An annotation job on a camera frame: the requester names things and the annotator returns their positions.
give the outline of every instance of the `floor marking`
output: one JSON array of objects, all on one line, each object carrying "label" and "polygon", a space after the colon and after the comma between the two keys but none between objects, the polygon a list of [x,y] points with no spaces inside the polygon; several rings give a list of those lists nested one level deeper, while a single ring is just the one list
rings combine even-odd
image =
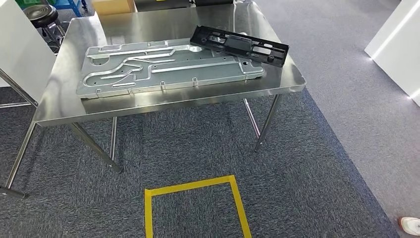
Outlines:
[{"label": "floor marking", "polygon": [[167,193],[186,191],[190,189],[195,189],[199,187],[206,187],[217,185],[221,183],[230,183],[230,188],[232,189],[233,198],[235,200],[236,209],[238,210],[239,222],[241,223],[242,232],[244,237],[250,238],[251,231],[249,229],[247,216],[245,215],[244,205],[242,204],[241,195],[239,194],[238,184],[234,175],[219,177],[219,178],[210,178],[206,180],[201,180],[197,182],[189,182],[174,186],[161,187],[156,189],[145,189],[145,229],[146,237],[153,237],[153,226],[152,226],[152,197],[157,195],[163,195]]}]

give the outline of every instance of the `black bracket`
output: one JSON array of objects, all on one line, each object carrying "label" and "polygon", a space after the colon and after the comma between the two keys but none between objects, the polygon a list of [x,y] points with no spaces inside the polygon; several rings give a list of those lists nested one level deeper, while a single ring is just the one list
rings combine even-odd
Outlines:
[{"label": "black bracket", "polygon": [[283,67],[289,46],[234,32],[197,26],[191,45]]}]

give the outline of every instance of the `white panel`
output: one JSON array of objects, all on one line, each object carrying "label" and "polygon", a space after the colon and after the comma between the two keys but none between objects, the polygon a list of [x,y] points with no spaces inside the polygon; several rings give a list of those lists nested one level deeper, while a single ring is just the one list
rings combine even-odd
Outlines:
[{"label": "white panel", "polygon": [[1,79],[1,77],[0,77],[0,88],[2,88],[2,87],[8,87],[9,85],[6,83],[6,82],[4,82],[2,79]]},{"label": "white panel", "polygon": [[0,0],[0,22],[0,68],[40,101],[55,55],[14,0]]},{"label": "white panel", "polygon": [[402,1],[365,51],[420,105],[420,0]]}]

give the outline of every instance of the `white shoe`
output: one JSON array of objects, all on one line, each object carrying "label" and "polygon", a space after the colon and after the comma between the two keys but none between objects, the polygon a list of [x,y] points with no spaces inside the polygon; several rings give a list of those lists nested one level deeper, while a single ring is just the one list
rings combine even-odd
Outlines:
[{"label": "white shoe", "polygon": [[420,219],[415,217],[402,217],[399,219],[400,227],[408,234],[420,236]]}]

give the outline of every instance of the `table leg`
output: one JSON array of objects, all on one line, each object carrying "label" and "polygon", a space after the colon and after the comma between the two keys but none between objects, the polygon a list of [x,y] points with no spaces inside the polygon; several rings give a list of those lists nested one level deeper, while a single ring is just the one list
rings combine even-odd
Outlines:
[{"label": "table leg", "polygon": [[32,104],[35,108],[38,106],[37,101],[33,99],[23,88],[21,88],[6,72],[0,68],[0,78],[2,78],[6,83],[8,83],[11,88],[16,91],[22,98],[24,98],[28,103]]},{"label": "table leg", "polygon": [[28,147],[29,141],[31,140],[32,133],[34,132],[36,123],[34,121],[31,122],[29,125],[29,129],[26,132],[25,138],[23,139],[22,146],[20,147],[19,152],[17,153],[16,160],[13,164],[12,170],[10,171],[9,177],[6,182],[5,187],[0,187],[0,192],[4,195],[10,195],[18,198],[25,198],[25,194],[22,192],[18,192],[12,190],[11,187],[13,185],[14,178],[16,177],[17,171],[20,166],[20,162],[22,161],[23,156],[25,155],[26,148]]},{"label": "table leg", "polygon": [[257,145],[255,146],[255,151],[259,151],[261,148],[261,145],[263,141],[265,140],[265,137],[267,136],[267,132],[269,130],[269,127],[271,125],[271,122],[273,121],[274,115],[277,111],[278,106],[280,105],[282,101],[283,95],[277,94],[273,100],[273,103],[271,104],[270,111],[268,112],[267,119],[265,120],[264,127],[261,131],[261,135],[258,138]]},{"label": "table leg", "polygon": [[71,124],[74,132],[80,136],[80,138],[91,147],[99,156],[100,158],[110,166],[115,172],[121,173],[122,167],[118,166],[114,161],[111,160],[109,155],[105,153],[105,151],[90,137],[90,135],[82,128],[79,123],[72,123]]},{"label": "table leg", "polygon": [[109,156],[111,157],[111,160],[114,161],[115,157],[115,143],[117,139],[117,117],[114,117],[112,119],[112,132],[111,132],[111,151],[109,153]]},{"label": "table leg", "polygon": [[3,195],[8,195],[8,196],[12,196],[12,197],[20,198],[20,199],[23,199],[26,197],[26,194],[23,192],[7,189],[5,187],[0,187],[0,193]]},{"label": "table leg", "polygon": [[244,104],[245,104],[245,108],[247,109],[247,113],[248,113],[248,116],[250,118],[252,128],[254,129],[255,135],[257,136],[257,138],[259,138],[260,137],[260,129],[258,129],[258,124],[254,119],[254,115],[252,114],[251,108],[250,108],[248,100],[246,98],[244,98]]}]

